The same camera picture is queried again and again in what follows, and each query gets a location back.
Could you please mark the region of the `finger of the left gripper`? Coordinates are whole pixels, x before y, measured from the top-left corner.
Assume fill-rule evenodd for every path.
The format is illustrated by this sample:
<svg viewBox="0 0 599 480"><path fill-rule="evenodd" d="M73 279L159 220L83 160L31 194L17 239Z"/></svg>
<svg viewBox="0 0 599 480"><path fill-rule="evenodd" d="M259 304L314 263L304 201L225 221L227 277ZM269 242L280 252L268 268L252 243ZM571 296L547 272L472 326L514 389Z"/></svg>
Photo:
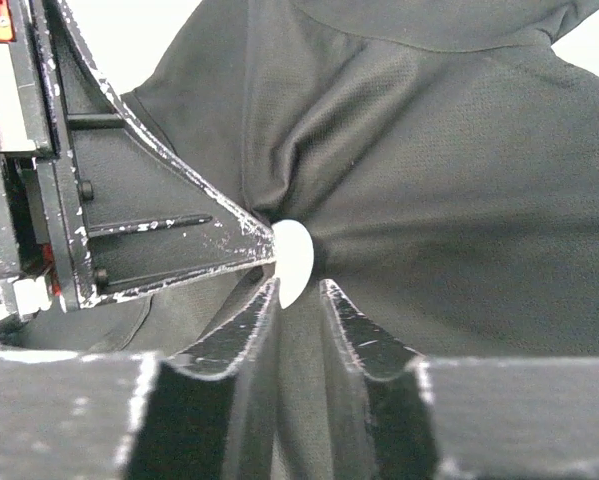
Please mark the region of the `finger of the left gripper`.
<svg viewBox="0 0 599 480"><path fill-rule="evenodd" d="M161 142L97 68L68 4L31 5L51 153L37 164L66 308L269 264L269 227Z"/></svg>

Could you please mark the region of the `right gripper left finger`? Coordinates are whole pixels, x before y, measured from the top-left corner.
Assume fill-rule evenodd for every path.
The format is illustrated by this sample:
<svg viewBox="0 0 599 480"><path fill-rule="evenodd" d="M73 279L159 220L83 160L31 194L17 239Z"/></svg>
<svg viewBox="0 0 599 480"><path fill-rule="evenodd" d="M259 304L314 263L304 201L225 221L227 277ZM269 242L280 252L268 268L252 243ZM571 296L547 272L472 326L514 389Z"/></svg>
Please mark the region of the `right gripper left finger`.
<svg viewBox="0 0 599 480"><path fill-rule="evenodd" d="M127 479L267 479L279 365L279 282L165 360L132 449Z"/></svg>

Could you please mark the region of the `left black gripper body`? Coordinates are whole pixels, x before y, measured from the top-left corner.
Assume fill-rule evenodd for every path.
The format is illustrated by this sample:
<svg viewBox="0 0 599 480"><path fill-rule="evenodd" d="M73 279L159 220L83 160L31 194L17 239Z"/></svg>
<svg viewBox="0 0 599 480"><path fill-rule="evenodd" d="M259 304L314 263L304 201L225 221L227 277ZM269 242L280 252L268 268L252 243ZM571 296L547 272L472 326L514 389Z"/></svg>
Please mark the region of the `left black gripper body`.
<svg viewBox="0 0 599 480"><path fill-rule="evenodd" d="M0 1L0 315L79 307L79 171L64 1Z"/></svg>

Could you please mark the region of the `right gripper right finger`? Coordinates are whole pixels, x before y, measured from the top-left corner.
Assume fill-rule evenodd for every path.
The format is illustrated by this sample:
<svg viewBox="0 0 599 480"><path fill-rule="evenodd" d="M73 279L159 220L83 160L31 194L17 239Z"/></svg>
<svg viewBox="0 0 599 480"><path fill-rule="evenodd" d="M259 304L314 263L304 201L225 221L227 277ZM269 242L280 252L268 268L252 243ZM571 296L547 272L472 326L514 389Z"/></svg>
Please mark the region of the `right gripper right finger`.
<svg viewBox="0 0 599 480"><path fill-rule="evenodd" d="M333 280L319 284L333 475L429 479L437 455L410 349L361 312Z"/></svg>

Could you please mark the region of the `round badge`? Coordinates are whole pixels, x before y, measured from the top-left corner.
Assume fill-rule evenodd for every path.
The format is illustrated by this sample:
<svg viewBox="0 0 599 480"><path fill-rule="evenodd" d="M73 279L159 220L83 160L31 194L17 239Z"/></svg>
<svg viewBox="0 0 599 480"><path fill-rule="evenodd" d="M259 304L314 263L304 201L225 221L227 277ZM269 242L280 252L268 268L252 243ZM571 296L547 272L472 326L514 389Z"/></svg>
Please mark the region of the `round badge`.
<svg viewBox="0 0 599 480"><path fill-rule="evenodd" d="M312 276L315 253L308 229L296 220L281 220L272 225L275 247L275 272L279 279L279 302L290 307L306 289Z"/></svg>

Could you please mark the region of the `black t-shirt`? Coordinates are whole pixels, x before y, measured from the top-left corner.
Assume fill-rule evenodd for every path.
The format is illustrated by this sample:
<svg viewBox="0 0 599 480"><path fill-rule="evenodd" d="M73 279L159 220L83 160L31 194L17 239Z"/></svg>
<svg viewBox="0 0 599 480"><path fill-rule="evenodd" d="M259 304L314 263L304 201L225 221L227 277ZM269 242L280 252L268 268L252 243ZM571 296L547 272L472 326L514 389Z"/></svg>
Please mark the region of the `black t-shirt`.
<svg viewBox="0 0 599 480"><path fill-rule="evenodd" d="M598 10L204 1L115 91L272 234L290 219L312 237L309 283L278 312L267 479L337 479L325 279L419 353L429 479L599 479L599 78L553 51ZM0 479L127 479L161 363L279 282L275 260L0 315Z"/></svg>

